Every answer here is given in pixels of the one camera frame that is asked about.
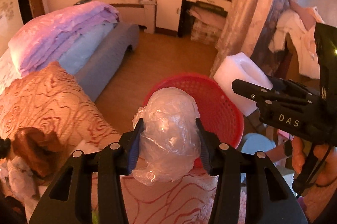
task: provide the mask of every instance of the purple comforter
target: purple comforter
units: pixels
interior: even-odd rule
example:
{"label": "purple comforter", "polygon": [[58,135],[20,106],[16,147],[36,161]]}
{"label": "purple comforter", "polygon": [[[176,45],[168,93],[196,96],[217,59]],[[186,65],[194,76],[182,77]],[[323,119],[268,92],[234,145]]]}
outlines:
{"label": "purple comforter", "polygon": [[56,61],[81,33],[103,22],[117,21],[118,10],[99,1],[66,7],[36,17],[8,43],[13,64],[21,76],[26,76]]}

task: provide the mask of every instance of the cabinet door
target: cabinet door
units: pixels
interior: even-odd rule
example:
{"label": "cabinet door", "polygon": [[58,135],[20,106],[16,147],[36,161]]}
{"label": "cabinet door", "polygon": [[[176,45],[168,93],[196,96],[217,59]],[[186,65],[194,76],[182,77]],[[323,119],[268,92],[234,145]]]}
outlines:
{"label": "cabinet door", "polygon": [[156,26],[178,31],[182,0],[157,0]]}

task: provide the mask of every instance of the white table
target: white table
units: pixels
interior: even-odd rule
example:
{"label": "white table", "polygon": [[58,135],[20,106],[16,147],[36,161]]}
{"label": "white table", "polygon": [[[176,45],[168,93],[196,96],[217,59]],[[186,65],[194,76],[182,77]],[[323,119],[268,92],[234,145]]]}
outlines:
{"label": "white table", "polygon": [[156,3],[140,0],[97,0],[110,4],[118,9],[120,20],[145,26],[146,33],[154,33]]}

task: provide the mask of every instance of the clear plastic wrapped object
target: clear plastic wrapped object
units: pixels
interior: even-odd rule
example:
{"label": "clear plastic wrapped object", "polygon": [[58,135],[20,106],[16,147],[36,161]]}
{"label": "clear plastic wrapped object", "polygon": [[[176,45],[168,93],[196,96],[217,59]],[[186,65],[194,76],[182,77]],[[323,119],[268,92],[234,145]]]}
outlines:
{"label": "clear plastic wrapped object", "polygon": [[140,118],[144,120],[139,156],[147,165],[133,170],[134,178],[150,186],[155,181],[175,181],[187,174],[200,156],[197,117],[197,104],[184,91],[163,88],[153,93],[133,119],[134,126]]}

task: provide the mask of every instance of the person's arm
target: person's arm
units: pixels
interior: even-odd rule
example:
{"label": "person's arm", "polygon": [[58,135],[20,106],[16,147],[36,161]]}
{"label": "person's arm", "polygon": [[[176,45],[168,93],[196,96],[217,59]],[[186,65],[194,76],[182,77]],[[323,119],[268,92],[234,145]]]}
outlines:
{"label": "person's arm", "polygon": [[[322,159],[328,146],[317,146],[315,156]],[[305,162],[302,153],[303,142],[300,138],[293,140],[293,167],[296,173],[301,173]],[[317,178],[316,184],[303,198],[304,212],[313,224],[336,223],[337,215],[337,148],[334,147],[326,159],[326,165]]]}

